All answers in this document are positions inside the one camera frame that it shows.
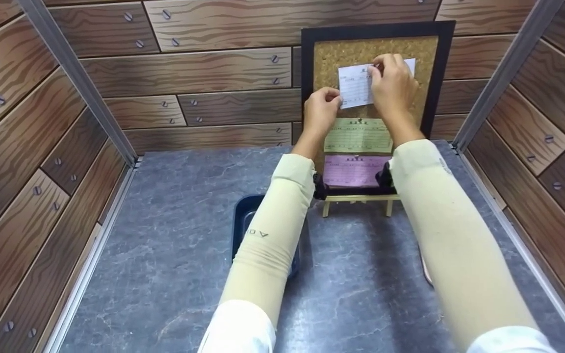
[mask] white paper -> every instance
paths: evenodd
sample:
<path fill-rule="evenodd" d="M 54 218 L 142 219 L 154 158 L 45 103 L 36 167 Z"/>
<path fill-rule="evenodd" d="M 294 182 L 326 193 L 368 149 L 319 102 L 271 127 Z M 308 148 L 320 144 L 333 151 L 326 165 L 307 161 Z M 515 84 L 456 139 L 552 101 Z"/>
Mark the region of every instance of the white paper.
<path fill-rule="evenodd" d="M 404 62 L 415 75 L 415 58 L 405 59 Z M 339 92 L 343 99 L 341 109 L 372 104 L 372 78 L 367 68 L 372 64 L 339 67 Z"/>

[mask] beige arm sleeve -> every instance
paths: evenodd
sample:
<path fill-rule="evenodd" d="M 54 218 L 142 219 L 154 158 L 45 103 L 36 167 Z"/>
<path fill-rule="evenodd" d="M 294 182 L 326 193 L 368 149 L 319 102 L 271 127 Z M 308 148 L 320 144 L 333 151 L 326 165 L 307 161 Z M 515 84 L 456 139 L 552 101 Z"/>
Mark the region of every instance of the beige arm sleeve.
<path fill-rule="evenodd" d="M 390 170 L 458 350 L 494 328 L 538 328 L 493 235 L 435 145 L 399 146 Z"/>
<path fill-rule="evenodd" d="M 311 159 L 281 158 L 226 279 L 220 304 L 247 300 L 276 327 L 291 261 L 315 189 Z"/>

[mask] person's left hand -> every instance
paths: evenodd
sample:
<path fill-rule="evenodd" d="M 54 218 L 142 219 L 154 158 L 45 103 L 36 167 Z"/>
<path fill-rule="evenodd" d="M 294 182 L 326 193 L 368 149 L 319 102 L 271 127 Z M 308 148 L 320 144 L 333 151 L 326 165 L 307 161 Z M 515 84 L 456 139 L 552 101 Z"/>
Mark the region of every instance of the person's left hand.
<path fill-rule="evenodd" d="M 341 103 L 338 89 L 322 87 L 313 92 L 305 102 L 303 134 L 310 134 L 312 138 L 320 141 L 325 139 L 334 125 Z"/>

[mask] marble countertop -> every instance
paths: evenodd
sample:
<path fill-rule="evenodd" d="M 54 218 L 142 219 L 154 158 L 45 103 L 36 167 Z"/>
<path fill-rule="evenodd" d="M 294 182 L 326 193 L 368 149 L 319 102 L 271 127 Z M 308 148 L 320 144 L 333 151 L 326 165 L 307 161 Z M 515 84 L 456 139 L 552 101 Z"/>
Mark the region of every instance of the marble countertop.
<path fill-rule="evenodd" d="M 437 141 L 480 210 L 542 331 L 565 353 L 565 324 L 450 145 Z M 264 193 L 289 148 L 145 156 L 61 347 L 63 353 L 197 351 L 230 266 L 235 203 Z M 287 285 L 279 353 L 453 353 L 402 205 L 308 212 L 300 272 Z"/>

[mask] paper slip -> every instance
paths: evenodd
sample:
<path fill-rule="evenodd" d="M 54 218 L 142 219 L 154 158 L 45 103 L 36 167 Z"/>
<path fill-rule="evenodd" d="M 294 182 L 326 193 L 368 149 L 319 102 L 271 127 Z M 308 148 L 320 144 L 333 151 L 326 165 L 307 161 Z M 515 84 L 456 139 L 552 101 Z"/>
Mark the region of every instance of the paper slip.
<path fill-rule="evenodd" d="M 415 75 L 415 58 L 405 59 L 411 74 Z M 367 71 L 371 64 L 339 67 L 339 91 L 343 103 L 341 109 L 372 104 L 372 78 Z"/>
<path fill-rule="evenodd" d="M 381 119 L 337 118 L 324 141 L 324 152 L 392 151 L 392 138 Z"/>
<path fill-rule="evenodd" d="M 324 157 L 324 183 L 336 187 L 377 187 L 376 173 L 391 157 L 333 156 Z"/>

